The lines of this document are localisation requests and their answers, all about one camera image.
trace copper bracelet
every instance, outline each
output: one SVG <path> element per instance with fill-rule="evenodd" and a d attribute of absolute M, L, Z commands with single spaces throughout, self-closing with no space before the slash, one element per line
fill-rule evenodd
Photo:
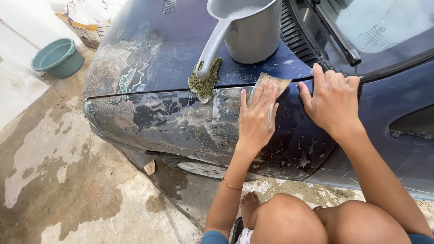
<path fill-rule="evenodd" d="M 230 184 L 228 184 L 228 183 L 224 180 L 224 177 L 223 177 L 223 182 L 224 182 L 225 184 L 227 184 L 227 186 L 229 186 L 230 188 L 233 188 L 233 189 L 235 189 L 235 190 L 242 190 L 242 189 L 243 189 L 242 187 L 241 187 L 241 188 L 235 188 L 235 187 L 231 186 Z"/>

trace car wheel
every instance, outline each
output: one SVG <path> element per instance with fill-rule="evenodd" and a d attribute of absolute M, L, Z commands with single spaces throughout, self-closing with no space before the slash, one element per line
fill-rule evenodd
<path fill-rule="evenodd" d="M 197 175 L 207 179 L 221 181 L 227 170 L 227 168 L 223 165 L 215 165 L 185 156 L 178 156 L 165 152 L 162 152 L 160 154 L 160 157 L 162 161 L 171 168 L 187 174 Z M 244 181 L 255 181 L 257 179 L 259 179 L 258 175 L 247 173 L 246 179 Z"/>

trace person's left hand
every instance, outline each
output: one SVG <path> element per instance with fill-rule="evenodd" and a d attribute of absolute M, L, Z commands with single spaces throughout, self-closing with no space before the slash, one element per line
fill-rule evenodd
<path fill-rule="evenodd" d="M 275 103 L 277 97 L 277 85 L 270 82 L 265 88 L 261 84 L 253 97 L 253 100 L 247 108 L 246 90 L 241 92 L 241 108 L 238 117 L 239 129 L 236 151 L 247 153 L 248 156 L 255 157 L 256 154 L 267 145 L 271 136 L 276 130 L 274 119 L 276 118 L 278 103 Z"/>

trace wheel rim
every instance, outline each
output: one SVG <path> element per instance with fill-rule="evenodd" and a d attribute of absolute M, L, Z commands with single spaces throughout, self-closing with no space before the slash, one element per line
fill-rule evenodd
<path fill-rule="evenodd" d="M 178 167 L 190 173 L 203 175 L 215 179 L 223 179 L 223 176 L 224 174 L 226 174 L 226 170 L 227 170 L 226 168 L 219 167 L 216 165 L 207 165 L 207 164 L 193 163 L 193 162 L 180 162 L 178 163 Z"/>

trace windshield wiper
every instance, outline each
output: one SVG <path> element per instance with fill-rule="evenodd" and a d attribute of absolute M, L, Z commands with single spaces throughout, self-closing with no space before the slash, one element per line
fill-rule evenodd
<path fill-rule="evenodd" d="M 324 5 L 321 3 L 321 0 L 312 0 L 312 6 L 315 9 L 315 11 L 318 13 L 322 21 L 325 23 L 327 29 L 332 34 L 333 38 L 338 43 L 339 47 L 342 49 L 343 53 L 345 54 L 345 58 L 347 58 L 348 63 L 351 66 L 355 66 L 356 64 L 359 64 L 362 60 L 360 59 L 357 50 L 352 47 L 352 45 L 344 36 L 342 31 L 333 21 L 332 17 L 327 12 Z"/>

